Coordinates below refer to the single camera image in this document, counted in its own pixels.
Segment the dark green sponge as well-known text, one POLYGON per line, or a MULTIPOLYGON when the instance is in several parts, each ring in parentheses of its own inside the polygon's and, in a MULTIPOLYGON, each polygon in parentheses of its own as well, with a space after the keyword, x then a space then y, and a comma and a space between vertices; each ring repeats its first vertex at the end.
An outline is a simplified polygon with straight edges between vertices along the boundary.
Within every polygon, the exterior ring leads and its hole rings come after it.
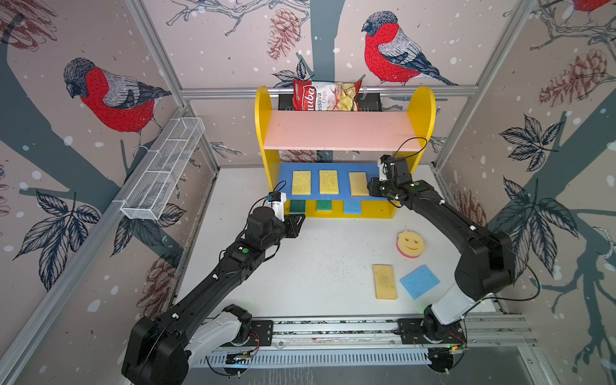
POLYGON ((306 213, 306 202, 304 200, 292 200, 290 202, 290 213, 306 213))

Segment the orange yellow sponge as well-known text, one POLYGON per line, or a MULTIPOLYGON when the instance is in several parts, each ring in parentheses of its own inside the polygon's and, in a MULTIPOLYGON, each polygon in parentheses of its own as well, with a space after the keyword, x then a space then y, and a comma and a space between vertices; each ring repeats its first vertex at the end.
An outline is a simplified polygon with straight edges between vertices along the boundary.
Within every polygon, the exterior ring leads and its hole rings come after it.
POLYGON ((367 174, 364 172, 351 172, 348 174, 350 182, 350 192, 352 197, 369 197, 367 188, 367 174))

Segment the light green sponge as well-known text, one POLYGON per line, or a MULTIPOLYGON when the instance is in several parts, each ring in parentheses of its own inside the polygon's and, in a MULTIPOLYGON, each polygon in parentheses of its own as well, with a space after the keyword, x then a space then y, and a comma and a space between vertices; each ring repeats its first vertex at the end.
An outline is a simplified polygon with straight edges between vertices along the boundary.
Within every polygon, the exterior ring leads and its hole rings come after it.
POLYGON ((333 210, 332 201, 316 201, 316 210, 318 212, 331 212, 333 210))

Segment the blue sponge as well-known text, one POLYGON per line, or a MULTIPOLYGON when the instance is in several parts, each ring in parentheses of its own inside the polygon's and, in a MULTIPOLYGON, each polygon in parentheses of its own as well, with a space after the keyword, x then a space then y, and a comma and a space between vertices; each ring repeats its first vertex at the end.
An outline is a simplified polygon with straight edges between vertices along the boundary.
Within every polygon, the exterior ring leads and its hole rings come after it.
POLYGON ((343 213, 345 215, 359 216, 363 213, 361 201, 345 201, 343 202, 343 213))
POLYGON ((437 287, 441 281, 428 266, 422 265, 400 279, 400 283, 412 299, 417 300, 437 287))

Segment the tan sponge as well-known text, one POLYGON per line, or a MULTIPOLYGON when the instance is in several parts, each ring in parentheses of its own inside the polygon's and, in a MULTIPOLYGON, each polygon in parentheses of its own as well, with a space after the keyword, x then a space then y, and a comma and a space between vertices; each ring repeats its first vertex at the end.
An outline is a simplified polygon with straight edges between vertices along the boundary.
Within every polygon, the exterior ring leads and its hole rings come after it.
POLYGON ((396 279, 391 265, 375 264, 372 266, 375 283, 375 297, 378 300, 396 300, 396 279))

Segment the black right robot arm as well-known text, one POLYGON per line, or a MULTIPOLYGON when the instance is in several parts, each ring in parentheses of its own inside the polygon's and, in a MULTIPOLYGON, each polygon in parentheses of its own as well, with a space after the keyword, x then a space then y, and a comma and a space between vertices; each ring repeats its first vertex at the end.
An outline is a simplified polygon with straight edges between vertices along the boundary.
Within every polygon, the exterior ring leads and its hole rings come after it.
POLYGON ((516 281, 516 255, 508 234, 492 232, 463 216, 425 181, 414 181, 407 160, 383 155, 380 175, 367 184, 372 197, 397 201, 439 229, 460 252, 454 284, 423 311, 424 336, 439 342, 488 295, 516 281))

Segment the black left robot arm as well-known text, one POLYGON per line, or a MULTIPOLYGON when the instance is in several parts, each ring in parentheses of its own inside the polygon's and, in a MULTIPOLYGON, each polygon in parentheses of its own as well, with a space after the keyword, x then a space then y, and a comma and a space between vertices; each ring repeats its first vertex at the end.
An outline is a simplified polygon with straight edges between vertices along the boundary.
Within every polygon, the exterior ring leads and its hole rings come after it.
POLYGON ((237 305, 209 315, 265 261, 271 247, 298 237, 303 214, 286 214, 286 195, 274 190, 253 205, 245 227, 222 250, 218 264, 179 303, 157 318, 143 317, 131 330, 121 368, 133 384, 181 384, 191 367, 219 347, 250 338, 251 314, 237 305))

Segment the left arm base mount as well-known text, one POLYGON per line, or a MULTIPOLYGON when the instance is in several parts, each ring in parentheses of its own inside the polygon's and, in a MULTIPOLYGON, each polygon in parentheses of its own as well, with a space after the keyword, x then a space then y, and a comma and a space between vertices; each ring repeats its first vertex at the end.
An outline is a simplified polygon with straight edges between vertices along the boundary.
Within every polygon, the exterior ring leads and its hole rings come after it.
POLYGON ((231 304, 226 306, 221 313, 232 314, 239 321, 237 335, 221 345, 221 347, 256 348, 258 346, 269 347, 274 333, 274 321, 270 319, 255 319, 253 315, 241 306, 231 304))

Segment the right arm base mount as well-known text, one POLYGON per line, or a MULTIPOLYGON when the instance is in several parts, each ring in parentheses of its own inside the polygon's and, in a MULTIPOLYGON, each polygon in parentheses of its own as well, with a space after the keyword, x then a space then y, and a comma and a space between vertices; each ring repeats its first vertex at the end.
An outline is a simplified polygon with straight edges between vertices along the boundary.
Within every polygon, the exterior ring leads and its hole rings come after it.
POLYGON ((395 334, 399 335, 402 344, 462 344, 467 343, 465 330, 460 322, 442 325, 436 320, 423 318, 398 319, 395 334))

